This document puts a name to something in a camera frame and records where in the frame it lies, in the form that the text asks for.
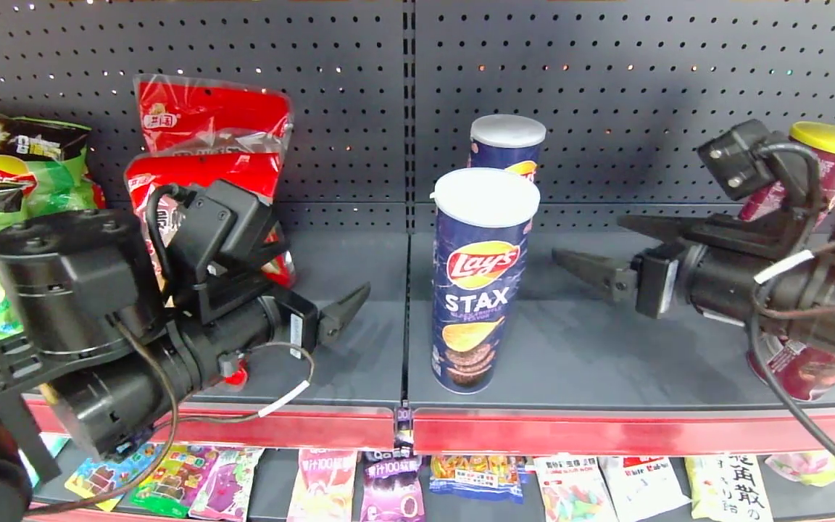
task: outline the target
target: blue chip can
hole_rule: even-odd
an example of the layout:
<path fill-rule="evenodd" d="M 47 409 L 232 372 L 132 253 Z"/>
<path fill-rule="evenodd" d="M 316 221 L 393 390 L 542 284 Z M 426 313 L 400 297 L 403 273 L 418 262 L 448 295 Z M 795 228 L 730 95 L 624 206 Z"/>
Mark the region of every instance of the blue chip can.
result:
<path fill-rule="evenodd" d="M 547 128 L 524 116 L 488 115 L 473 122 L 470 137 L 468 166 L 504 169 L 533 181 Z"/>
<path fill-rule="evenodd" d="M 494 374 L 540 191 L 504 170 L 467 168 L 440 178 L 433 198 L 431 367 L 445 389 L 475 393 Z"/>

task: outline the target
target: white label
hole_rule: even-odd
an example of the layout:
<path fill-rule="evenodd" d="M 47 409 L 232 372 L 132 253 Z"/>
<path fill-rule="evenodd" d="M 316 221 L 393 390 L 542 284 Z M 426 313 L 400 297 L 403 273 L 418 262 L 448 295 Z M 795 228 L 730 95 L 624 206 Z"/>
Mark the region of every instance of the white label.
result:
<path fill-rule="evenodd" d="M 292 344 L 302 345 L 302 317 L 292 314 L 288 320 L 288 341 Z M 301 359 L 302 353 L 295 348 L 289 348 L 288 353 L 292 354 L 295 359 Z"/>
<path fill-rule="evenodd" d="M 473 486 L 486 486 L 486 488 L 498 487 L 498 475 L 495 473 L 479 473 L 468 469 L 457 469 L 454 480 L 460 484 L 471 484 Z"/>

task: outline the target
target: red snack bag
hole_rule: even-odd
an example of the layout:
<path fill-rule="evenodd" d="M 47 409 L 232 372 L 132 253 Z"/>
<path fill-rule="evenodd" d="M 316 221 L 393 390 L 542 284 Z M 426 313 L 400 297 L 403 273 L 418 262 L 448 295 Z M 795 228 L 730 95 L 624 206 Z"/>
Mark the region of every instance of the red snack bag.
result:
<path fill-rule="evenodd" d="M 215 179 L 225 179 L 272 204 L 291 135 L 288 98 L 261 87 L 160 74 L 140 74 L 135 86 L 141 129 L 151 153 L 135 158 L 125 177 L 142 222 L 150 194 L 169 183 L 208 187 Z M 165 244 L 179 227 L 176 206 L 172 199 L 160 199 L 158 218 Z M 274 228 L 267 240 L 277 233 Z M 149 237 L 146 224 L 144 237 Z M 149 239 L 146 243 L 159 277 L 153 245 Z M 295 282 L 289 252 L 262 271 L 279 284 Z"/>

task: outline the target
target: lay's logo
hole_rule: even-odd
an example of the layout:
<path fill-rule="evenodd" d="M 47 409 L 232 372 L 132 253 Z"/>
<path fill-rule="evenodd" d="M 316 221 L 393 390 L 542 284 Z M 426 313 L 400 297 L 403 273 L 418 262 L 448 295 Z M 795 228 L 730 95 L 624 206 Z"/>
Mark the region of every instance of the lay's logo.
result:
<path fill-rule="evenodd" d="M 463 290 L 478 290 L 496 281 L 520 257 L 520 247 L 506 241 L 480 241 L 450 254 L 446 274 Z"/>

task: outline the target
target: product label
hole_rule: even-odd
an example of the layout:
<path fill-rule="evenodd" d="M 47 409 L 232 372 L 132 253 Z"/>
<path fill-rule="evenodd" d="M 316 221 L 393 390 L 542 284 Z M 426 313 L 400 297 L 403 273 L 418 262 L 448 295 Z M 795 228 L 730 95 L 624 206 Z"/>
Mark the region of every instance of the product label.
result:
<path fill-rule="evenodd" d="M 438 212 L 431 367 L 448 389 L 475 391 L 491 378 L 530 228 L 473 227 Z"/>

